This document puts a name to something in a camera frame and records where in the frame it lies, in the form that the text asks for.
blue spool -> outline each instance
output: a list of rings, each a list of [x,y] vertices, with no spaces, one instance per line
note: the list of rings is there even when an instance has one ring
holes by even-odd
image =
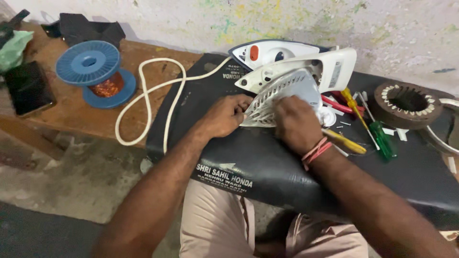
[[[56,62],[56,74],[65,83],[82,87],[83,99],[97,108],[114,108],[128,102],[136,91],[134,75],[120,68],[121,55],[112,44],[92,40],[69,48]],[[97,85],[119,72],[124,87],[111,97],[99,97],[88,86]]]

red thread bracelet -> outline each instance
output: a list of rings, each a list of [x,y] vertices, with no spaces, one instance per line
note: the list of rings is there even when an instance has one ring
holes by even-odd
[[[319,143],[312,149],[310,150],[306,155],[303,156],[301,161],[303,162],[304,169],[306,171],[309,170],[308,165],[316,159],[320,154],[324,153],[328,148],[332,146],[331,142],[327,142],[327,137],[322,138]]]

steam iron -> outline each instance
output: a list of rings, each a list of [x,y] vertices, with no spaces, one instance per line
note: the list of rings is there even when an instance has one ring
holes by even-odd
[[[241,126],[275,127],[273,101],[296,95],[318,112],[322,98],[312,74],[307,68],[290,71],[266,84],[245,111]]]
[[[236,46],[228,53],[245,69],[253,71],[274,62],[332,49],[296,41],[262,39]]]
[[[344,90],[351,78],[356,59],[357,53],[353,48],[294,57],[262,66],[241,77],[235,85],[258,94],[271,81],[291,70],[304,67],[319,85],[320,93]]]

wooden table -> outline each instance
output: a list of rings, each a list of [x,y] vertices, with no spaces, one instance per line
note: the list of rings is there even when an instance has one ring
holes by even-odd
[[[82,89],[61,81],[56,76],[55,63],[57,59],[68,49],[62,39],[50,39],[39,25],[24,23],[21,30],[34,31],[34,39],[29,43],[25,51],[25,62],[37,61],[44,69],[52,92],[54,93],[56,106],[42,111],[22,120],[59,131],[84,133],[91,136],[114,139],[115,122],[124,106],[114,109],[97,109],[89,106],[82,98]],[[202,54],[177,51],[148,45],[129,40],[122,40],[120,45],[121,67],[134,74],[137,80],[137,92],[134,98],[142,93],[138,67],[141,62],[158,57],[167,57],[179,61],[188,70]],[[152,88],[165,81],[175,79],[180,73],[180,68],[171,62],[155,62],[148,64],[143,69],[146,86]],[[167,85],[150,93],[150,104],[153,119],[166,96],[171,85]],[[124,115],[120,134],[126,141],[136,139],[144,130],[147,121],[145,100],[138,101]],[[0,129],[2,124],[21,123],[15,118],[14,110],[6,89],[0,90]],[[146,138],[136,146],[145,147]]]

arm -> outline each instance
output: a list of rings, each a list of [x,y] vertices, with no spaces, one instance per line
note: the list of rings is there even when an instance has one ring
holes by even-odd
[[[199,156],[213,137],[224,137],[244,120],[251,97],[218,100],[172,150],[129,192],[94,247],[94,257],[151,257],[185,194]]]
[[[276,112],[279,136],[300,156],[323,138],[312,107],[296,96],[280,100]],[[310,167],[381,256],[459,256],[453,245],[404,199],[335,148],[322,153]]]

